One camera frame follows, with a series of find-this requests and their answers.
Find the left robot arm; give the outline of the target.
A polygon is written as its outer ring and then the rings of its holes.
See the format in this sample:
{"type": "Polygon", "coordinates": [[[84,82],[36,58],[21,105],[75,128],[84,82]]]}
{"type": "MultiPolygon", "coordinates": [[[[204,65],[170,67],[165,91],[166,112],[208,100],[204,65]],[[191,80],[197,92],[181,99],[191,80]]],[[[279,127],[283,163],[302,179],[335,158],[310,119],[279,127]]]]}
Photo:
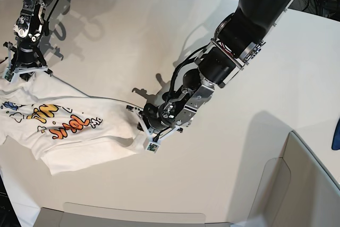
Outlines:
{"type": "Polygon", "coordinates": [[[236,75],[261,50],[264,38],[293,0],[239,0],[235,12],[216,28],[210,42],[174,70],[163,103],[147,103],[138,113],[138,129],[160,135],[188,125],[215,87],[236,75]]]}

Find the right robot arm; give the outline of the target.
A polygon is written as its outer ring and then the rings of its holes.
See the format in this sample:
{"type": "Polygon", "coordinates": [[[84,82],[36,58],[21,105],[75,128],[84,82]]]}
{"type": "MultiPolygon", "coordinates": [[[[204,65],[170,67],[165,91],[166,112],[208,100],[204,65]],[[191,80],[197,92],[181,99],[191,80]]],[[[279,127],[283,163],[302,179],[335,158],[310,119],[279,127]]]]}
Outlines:
{"type": "Polygon", "coordinates": [[[53,0],[23,0],[22,10],[13,27],[17,47],[8,70],[22,73],[47,70],[47,63],[38,45],[47,34],[49,19],[45,19],[46,7],[53,0]]]}

